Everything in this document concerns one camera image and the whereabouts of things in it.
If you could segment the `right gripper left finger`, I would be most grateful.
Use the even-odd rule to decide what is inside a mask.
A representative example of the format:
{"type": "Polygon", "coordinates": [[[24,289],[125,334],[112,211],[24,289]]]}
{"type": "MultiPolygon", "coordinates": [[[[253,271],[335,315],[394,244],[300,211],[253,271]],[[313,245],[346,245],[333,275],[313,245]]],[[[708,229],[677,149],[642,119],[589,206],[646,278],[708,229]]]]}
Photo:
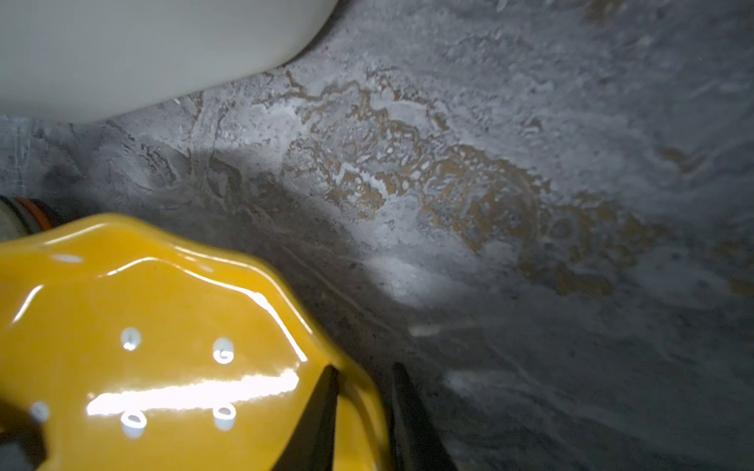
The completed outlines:
{"type": "Polygon", "coordinates": [[[338,396],[339,371],[329,365],[323,369],[292,437],[272,467],[274,471],[334,468],[338,396]]]}

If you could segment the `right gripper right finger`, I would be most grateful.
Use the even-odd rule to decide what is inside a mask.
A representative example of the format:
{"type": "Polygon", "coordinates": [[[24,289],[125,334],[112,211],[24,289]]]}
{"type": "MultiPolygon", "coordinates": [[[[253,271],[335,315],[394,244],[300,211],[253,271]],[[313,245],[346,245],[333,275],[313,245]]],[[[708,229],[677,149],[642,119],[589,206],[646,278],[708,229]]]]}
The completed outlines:
{"type": "Polygon", "coordinates": [[[457,471],[402,363],[392,366],[391,447],[395,469],[457,471]]]}

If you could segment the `yellow dotted scalloped plate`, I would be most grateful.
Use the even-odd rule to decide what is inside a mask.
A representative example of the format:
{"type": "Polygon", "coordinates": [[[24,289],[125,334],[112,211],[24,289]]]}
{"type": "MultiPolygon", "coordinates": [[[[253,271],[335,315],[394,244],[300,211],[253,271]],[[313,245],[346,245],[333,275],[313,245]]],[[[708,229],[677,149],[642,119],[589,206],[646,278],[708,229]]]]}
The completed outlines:
{"type": "Polygon", "coordinates": [[[327,366],[332,470],[390,470],[369,375],[263,261],[99,215],[1,245],[5,470],[272,470],[327,366]]]}

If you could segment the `white plastic bin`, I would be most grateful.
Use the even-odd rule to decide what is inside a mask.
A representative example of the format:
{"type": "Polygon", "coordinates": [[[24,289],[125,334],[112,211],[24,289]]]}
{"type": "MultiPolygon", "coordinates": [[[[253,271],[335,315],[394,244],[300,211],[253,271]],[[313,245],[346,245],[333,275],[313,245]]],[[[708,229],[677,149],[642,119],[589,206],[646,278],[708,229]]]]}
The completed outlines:
{"type": "Polygon", "coordinates": [[[285,64],[332,1],[5,1],[1,110],[88,123],[285,64]]]}

